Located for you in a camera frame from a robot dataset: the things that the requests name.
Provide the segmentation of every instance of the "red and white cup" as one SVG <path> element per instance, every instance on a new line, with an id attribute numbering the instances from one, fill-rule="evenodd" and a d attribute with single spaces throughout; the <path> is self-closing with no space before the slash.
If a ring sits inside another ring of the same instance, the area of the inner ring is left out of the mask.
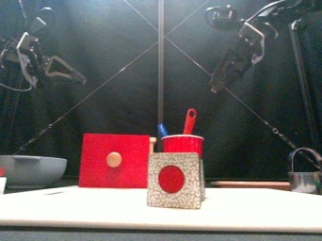
<path id="1" fill-rule="evenodd" d="M 194 135 L 171 135 L 162 138 L 164 153 L 203 154 L 205 138 Z"/>

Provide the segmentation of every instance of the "speckled box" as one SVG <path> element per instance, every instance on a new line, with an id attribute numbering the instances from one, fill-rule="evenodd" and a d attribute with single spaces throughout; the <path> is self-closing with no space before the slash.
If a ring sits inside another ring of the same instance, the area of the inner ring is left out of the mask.
<path id="1" fill-rule="evenodd" d="M 151 153 L 147 205 L 199 209 L 205 199 L 203 161 L 197 153 Z"/>

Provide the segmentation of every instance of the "metal container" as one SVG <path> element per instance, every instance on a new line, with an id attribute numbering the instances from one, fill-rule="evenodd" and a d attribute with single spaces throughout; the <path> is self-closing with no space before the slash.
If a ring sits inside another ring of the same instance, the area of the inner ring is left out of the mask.
<path id="1" fill-rule="evenodd" d="M 8 188 L 43 188 L 58 182 L 64 174 L 67 159 L 0 155 L 0 168 L 5 168 Z"/>
<path id="2" fill-rule="evenodd" d="M 321 194 L 321 182 L 322 182 L 322 172 L 294 172 L 294 156 L 299 151 L 309 152 L 318 165 L 321 166 L 322 157 L 319 153 L 310 148 L 299 148 L 290 153 L 290 189 L 293 192 L 309 193 L 309 194 Z"/>

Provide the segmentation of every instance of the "red circle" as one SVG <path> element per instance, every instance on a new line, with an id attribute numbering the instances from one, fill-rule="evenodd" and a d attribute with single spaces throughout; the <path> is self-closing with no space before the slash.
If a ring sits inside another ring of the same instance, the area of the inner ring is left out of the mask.
<path id="1" fill-rule="evenodd" d="M 164 192 L 177 193 L 183 188 L 185 174 L 174 165 L 166 166 L 159 173 L 159 185 Z"/>

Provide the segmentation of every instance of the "metal pitcher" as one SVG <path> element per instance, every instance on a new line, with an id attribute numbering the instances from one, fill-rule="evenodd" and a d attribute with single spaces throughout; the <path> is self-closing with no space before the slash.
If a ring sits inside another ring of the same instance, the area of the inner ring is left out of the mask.
<path id="1" fill-rule="evenodd" d="M 317 163 L 318 171 L 314 172 L 294 172 L 294 156 L 299 151 L 309 152 Z M 290 189 L 293 192 L 301 193 L 310 193 L 310 194 L 322 194 L 322 172 L 321 172 L 321 164 L 322 164 L 322 157 L 319 153 L 310 149 L 310 148 L 298 148 L 290 153 L 290 172 L 289 172 L 289 179 L 290 179 Z"/>

